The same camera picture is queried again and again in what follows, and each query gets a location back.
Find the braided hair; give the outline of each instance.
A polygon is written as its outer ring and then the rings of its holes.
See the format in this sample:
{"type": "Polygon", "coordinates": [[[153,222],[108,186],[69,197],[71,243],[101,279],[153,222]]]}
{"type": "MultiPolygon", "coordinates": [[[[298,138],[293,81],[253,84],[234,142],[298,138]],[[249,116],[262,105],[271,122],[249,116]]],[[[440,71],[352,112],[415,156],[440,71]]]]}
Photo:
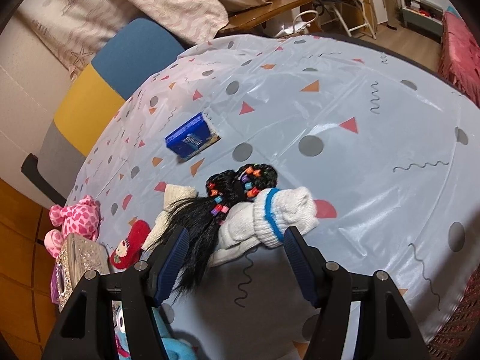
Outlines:
{"type": "Polygon", "coordinates": [[[210,176],[205,184],[208,197],[181,199],[172,205],[159,241],[166,243],[177,226],[189,231],[190,245],[176,288],[179,295],[200,284],[230,208],[240,202],[252,202],[260,191],[276,187],[277,177],[270,165],[247,164],[237,172],[226,170],[210,176]]]}

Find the red stuffed toy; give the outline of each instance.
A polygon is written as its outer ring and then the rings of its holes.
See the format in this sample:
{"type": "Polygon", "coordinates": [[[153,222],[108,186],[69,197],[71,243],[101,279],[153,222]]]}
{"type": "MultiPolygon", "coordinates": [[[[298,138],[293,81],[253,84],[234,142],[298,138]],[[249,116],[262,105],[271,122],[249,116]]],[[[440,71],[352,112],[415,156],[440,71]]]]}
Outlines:
{"type": "Polygon", "coordinates": [[[131,227],[128,236],[118,244],[110,256],[110,263],[118,269],[126,269],[140,260],[142,245],[150,233],[148,223],[142,220],[136,221],[131,227]]]}

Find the pink bedspread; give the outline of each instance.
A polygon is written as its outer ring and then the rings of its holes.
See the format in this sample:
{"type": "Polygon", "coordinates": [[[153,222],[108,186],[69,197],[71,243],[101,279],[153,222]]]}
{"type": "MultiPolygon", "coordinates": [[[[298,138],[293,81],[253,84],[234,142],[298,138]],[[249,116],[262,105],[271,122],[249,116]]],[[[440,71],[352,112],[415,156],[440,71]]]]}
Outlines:
{"type": "Polygon", "coordinates": [[[465,22],[450,12],[443,15],[439,74],[480,107],[480,47],[465,22]]]}

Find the blue box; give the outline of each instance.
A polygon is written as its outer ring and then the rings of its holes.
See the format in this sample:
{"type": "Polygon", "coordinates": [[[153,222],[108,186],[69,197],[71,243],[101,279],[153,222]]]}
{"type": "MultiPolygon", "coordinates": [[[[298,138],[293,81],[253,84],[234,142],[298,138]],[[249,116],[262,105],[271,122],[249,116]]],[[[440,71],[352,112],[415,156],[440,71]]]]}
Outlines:
{"type": "Polygon", "coordinates": [[[182,159],[189,160],[219,139],[200,112],[168,135],[165,145],[182,159]]]}

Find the pink stuffed animal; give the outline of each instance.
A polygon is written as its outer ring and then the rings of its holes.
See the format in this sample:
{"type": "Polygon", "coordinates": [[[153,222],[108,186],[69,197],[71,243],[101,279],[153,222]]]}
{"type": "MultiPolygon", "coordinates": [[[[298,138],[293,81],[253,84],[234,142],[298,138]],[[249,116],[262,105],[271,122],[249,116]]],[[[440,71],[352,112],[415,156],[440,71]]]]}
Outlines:
{"type": "Polygon", "coordinates": [[[70,233],[97,240],[98,225],[100,223],[100,207],[90,195],[85,195],[78,204],[69,207],[55,205],[50,208],[50,221],[54,226],[62,225],[61,232],[50,230],[44,239],[44,244],[49,253],[57,258],[67,235],[70,233]]]}

